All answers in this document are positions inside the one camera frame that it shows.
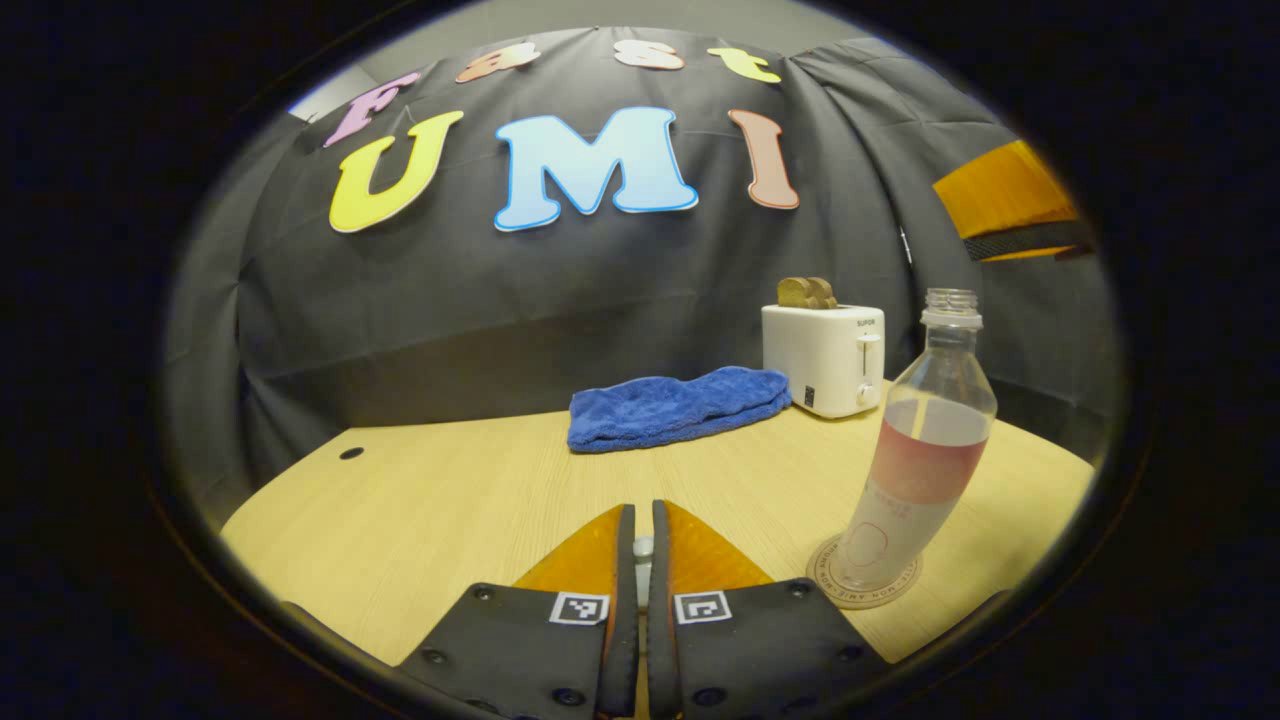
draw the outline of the blue letter m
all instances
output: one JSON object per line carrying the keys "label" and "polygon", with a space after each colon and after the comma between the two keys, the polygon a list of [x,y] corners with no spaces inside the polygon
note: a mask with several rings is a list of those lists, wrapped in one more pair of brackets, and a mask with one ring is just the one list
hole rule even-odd
{"label": "blue letter m", "polygon": [[507,206],[493,220],[511,232],[545,225],[559,217],[559,202],[547,197],[543,170],[564,191],[579,213],[600,206],[613,169],[622,165],[622,190],[613,204],[626,213],[687,210],[698,192],[685,184],[676,167],[667,127],[676,114],[666,108],[623,108],[604,123],[588,145],[556,115],[516,120],[498,128],[511,147]]}

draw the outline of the wooden table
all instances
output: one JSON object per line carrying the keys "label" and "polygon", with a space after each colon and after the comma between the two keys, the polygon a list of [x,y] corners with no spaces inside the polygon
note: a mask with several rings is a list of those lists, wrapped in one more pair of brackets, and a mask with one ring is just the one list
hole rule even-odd
{"label": "wooden table", "polygon": [[[353,428],[259,491],[221,536],[278,598],[397,665],[468,584],[513,583],[620,502],[636,506],[636,534],[652,534],[650,502],[667,498],[776,580],[804,575],[852,515],[881,415],[822,420],[788,407],[719,436],[604,455],[568,451],[568,413]],[[352,447],[364,454],[340,460]],[[1066,450],[997,421],[920,579],[846,616],[886,660],[910,655],[1018,583],[1092,475]]]}

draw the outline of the bottle label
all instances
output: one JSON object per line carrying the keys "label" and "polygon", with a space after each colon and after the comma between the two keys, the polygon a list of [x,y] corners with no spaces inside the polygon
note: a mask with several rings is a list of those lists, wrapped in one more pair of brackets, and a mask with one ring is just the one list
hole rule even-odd
{"label": "bottle label", "polygon": [[850,587],[893,582],[960,501],[986,446],[986,438],[936,445],[882,423],[863,498],[840,542],[837,577]]}
{"label": "bottle label", "polygon": [[986,438],[959,446],[913,439],[888,421],[882,421],[869,478],[900,501],[922,505],[946,502],[960,497],[969,486],[986,447]]}

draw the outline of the yellow letter u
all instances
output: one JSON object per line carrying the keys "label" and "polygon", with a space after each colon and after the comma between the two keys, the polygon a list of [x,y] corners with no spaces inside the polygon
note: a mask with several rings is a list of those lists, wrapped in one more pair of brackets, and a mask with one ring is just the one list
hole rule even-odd
{"label": "yellow letter u", "polygon": [[338,178],[338,187],[333,191],[333,204],[329,206],[329,224],[333,229],[362,231],[407,208],[431,183],[440,164],[444,133],[461,118],[462,111],[453,110],[408,128],[408,136],[413,138],[408,167],[396,184],[376,195],[369,193],[369,181],[374,177],[378,158],[396,142],[396,138],[388,136],[375,140],[347,155],[339,165],[342,177]]}

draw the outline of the pink label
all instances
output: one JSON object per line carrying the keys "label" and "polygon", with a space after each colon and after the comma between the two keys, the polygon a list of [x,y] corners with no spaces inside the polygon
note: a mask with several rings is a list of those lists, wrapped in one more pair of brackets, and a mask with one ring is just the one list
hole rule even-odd
{"label": "pink label", "polygon": [[986,447],[986,439],[974,445],[933,445],[881,423],[869,477],[897,500],[922,505],[947,502],[964,492]]}

